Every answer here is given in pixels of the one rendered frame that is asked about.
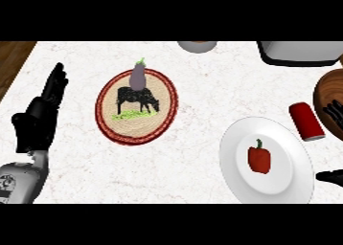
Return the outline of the brown wooden bowl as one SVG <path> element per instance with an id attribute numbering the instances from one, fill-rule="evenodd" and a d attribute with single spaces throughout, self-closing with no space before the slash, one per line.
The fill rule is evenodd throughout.
<path id="1" fill-rule="evenodd" d="M 313 92 L 313 106 L 319 120 L 329 133 L 343 141 L 343 130 L 323 111 L 334 100 L 343 104 L 343 69 L 335 69 L 322 76 Z"/>

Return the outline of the pale appliance with black base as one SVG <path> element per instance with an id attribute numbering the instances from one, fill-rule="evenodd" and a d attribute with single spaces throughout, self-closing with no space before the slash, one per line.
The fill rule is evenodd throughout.
<path id="1" fill-rule="evenodd" d="M 343 55 L 343 41 L 258 41 L 264 63 L 288 67 L 331 66 Z"/>

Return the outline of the round placemat with cow print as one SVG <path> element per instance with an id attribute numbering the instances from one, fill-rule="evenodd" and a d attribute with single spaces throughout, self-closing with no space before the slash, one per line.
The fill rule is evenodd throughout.
<path id="1" fill-rule="evenodd" d="M 105 84 L 95 104 L 95 120 L 105 137 L 120 145 L 142 145 L 160 137 L 174 121 L 179 97 L 170 78 L 145 69 L 146 88 L 158 109 L 139 101 L 118 103 L 118 90 L 129 85 L 131 71 L 121 72 Z"/>

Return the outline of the purple eggplant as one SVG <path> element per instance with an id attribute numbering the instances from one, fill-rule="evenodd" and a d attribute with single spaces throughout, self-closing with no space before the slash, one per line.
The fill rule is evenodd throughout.
<path id="1" fill-rule="evenodd" d="M 146 87 L 145 67 L 145 59 L 140 59 L 134 64 L 129 79 L 129 85 L 134 91 L 140 91 Z"/>

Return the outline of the white plate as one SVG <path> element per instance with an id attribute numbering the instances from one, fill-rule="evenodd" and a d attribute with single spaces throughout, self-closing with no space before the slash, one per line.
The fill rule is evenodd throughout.
<path id="1" fill-rule="evenodd" d="M 263 117 L 238 120 L 223 134 L 220 166 L 242 203 L 307 203 L 314 180 L 307 151 L 288 129 Z"/>

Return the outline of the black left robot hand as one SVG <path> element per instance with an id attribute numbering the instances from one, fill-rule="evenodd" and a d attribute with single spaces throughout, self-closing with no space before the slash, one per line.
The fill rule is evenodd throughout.
<path id="1" fill-rule="evenodd" d="M 47 150 L 52 145 L 59 104 L 68 84 L 64 65 L 55 64 L 47 77 L 43 93 L 36 97 L 22 113 L 12 116 L 16 131 L 16 153 Z"/>

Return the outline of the red bell pepper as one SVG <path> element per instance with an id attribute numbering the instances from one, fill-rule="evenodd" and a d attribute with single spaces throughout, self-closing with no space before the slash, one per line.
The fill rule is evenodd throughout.
<path id="1" fill-rule="evenodd" d="M 269 173 L 270 152 L 261 146 L 261 139 L 257 139 L 257 146 L 248 148 L 248 165 L 252 172 Z"/>

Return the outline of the red can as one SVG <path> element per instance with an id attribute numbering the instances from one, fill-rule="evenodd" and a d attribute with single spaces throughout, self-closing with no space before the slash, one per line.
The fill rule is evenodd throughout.
<path id="1" fill-rule="evenodd" d="M 291 119 L 304 142 L 319 140 L 325 137 L 317 118 L 306 102 L 294 103 L 289 106 Z"/>

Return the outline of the grey round container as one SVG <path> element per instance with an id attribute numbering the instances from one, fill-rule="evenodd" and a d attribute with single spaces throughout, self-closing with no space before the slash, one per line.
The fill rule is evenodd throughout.
<path id="1" fill-rule="evenodd" d="M 216 41 L 179 41 L 180 47 L 193 54 L 210 52 L 217 46 Z"/>

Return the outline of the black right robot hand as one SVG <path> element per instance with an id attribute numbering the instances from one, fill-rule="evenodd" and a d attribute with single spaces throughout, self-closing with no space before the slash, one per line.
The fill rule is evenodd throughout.
<path id="1" fill-rule="evenodd" d="M 323 111 L 332 118 L 334 122 L 337 123 L 340 129 L 343 130 L 343 104 L 338 100 L 334 100 Z M 316 179 L 319 181 L 328 182 L 335 184 L 337 186 L 343 187 L 343 169 L 337 169 L 334 171 L 322 171 L 316 174 Z"/>

